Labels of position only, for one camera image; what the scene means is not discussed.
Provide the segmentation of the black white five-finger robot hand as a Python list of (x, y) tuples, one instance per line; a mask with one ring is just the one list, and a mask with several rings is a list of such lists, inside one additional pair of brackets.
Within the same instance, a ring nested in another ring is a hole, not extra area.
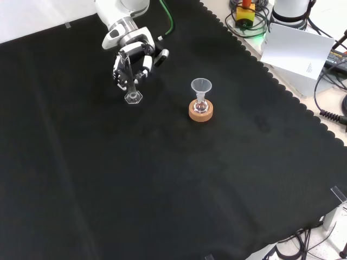
[(141, 41), (130, 43), (118, 51), (112, 77), (113, 82), (122, 90), (128, 90), (130, 79), (135, 86), (141, 84), (169, 56), (169, 51), (155, 42), (155, 46)]

